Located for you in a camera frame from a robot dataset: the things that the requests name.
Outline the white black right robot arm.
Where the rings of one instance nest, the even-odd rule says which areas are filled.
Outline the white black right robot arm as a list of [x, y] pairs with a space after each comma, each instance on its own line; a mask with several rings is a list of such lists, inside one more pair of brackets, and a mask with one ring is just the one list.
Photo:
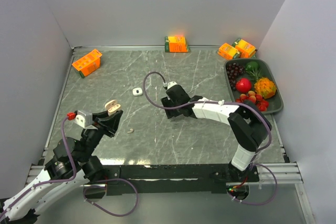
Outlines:
[[254, 103], [212, 101], [199, 95], [190, 97], [181, 85], [172, 81], [164, 84], [166, 97], [161, 99], [167, 117], [183, 115], [195, 119], [207, 119], [227, 124], [238, 142], [232, 158], [229, 175], [235, 181], [243, 180], [248, 166], [261, 151], [260, 145], [271, 137], [271, 124], [258, 111]]

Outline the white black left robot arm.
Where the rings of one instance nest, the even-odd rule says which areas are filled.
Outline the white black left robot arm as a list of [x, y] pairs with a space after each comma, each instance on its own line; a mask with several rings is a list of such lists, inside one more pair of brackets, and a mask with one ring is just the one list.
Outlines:
[[52, 202], [72, 189], [103, 179], [104, 168], [92, 153], [103, 136], [114, 137], [123, 112], [90, 113], [82, 120], [81, 138], [62, 136], [54, 148], [54, 156], [37, 177], [15, 196], [1, 199], [1, 221], [34, 223]]

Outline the white earbud charging case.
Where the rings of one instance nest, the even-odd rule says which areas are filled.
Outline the white earbud charging case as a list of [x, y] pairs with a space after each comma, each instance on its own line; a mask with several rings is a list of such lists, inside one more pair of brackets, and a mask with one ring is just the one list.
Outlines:
[[134, 89], [132, 90], [132, 94], [133, 94], [135, 97], [142, 96], [142, 95], [143, 95], [143, 90], [142, 90], [142, 88], [134, 88]]

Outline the beige earbud charging case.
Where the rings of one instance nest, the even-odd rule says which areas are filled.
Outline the beige earbud charging case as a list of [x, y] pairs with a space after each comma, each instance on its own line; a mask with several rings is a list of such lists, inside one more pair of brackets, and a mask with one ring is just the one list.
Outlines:
[[108, 116], [111, 116], [121, 110], [121, 105], [117, 100], [111, 100], [104, 105], [104, 108], [107, 111]]

